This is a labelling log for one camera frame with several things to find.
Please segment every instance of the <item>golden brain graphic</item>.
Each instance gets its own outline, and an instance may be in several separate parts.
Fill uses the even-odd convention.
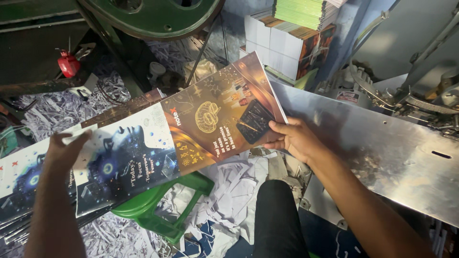
[[[218,116],[217,113],[221,107],[210,101],[202,103],[196,110],[196,125],[204,133],[211,133],[217,128]]]

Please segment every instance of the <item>metal sheet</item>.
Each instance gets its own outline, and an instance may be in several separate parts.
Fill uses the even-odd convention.
[[[398,118],[272,86],[286,113],[303,118],[370,190],[459,226],[459,142]]]

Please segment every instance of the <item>black cable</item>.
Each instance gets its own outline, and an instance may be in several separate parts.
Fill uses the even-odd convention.
[[[220,24],[222,26],[223,48],[225,50],[225,65],[228,65],[228,50],[227,50],[227,45],[228,44],[226,44],[226,33],[225,33],[225,29],[223,28],[223,15],[222,15],[222,12],[220,12]]]
[[[204,49],[206,48],[207,42],[209,41],[210,34],[212,33],[213,26],[215,25],[216,20],[217,20],[217,17],[215,17],[213,19],[212,25],[210,25],[210,29],[209,29],[209,32],[207,33],[206,40],[204,41],[204,44],[202,44],[201,50],[199,51],[198,58],[195,61],[195,65],[193,66],[193,69],[191,70],[190,76],[188,77],[188,80],[186,81],[185,89],[188,88],[188,86],[190,85],[191,79],[193,78],[193,75],[195,74],[196,67],[198,67],[198,63],[199,63],[199,61],[201,59],[202,54],[204,53]]]

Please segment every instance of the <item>green machine wheel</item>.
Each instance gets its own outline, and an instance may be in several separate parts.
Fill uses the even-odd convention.
[[[174,0],[78,0],[98,17],[121,31],[142,39],[177,40],[207,26],[224,0],[199,0],[189,7]]]

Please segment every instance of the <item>green plastic stool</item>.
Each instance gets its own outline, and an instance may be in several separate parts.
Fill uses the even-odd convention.
[[[155,209],[164,194],[174,184],[187,186],[196,190],[196,192],[177,221],[171,223],[155,215]],[[213,186],[214,182],[212,182],[212,180],[195,171],[147,190],[113,209],[112,212],[122,218],[135,220],[140,227],[164,236],[167,241],[175,245],[185,233],[183,221],[191,212],[201,195],[208,196]]]

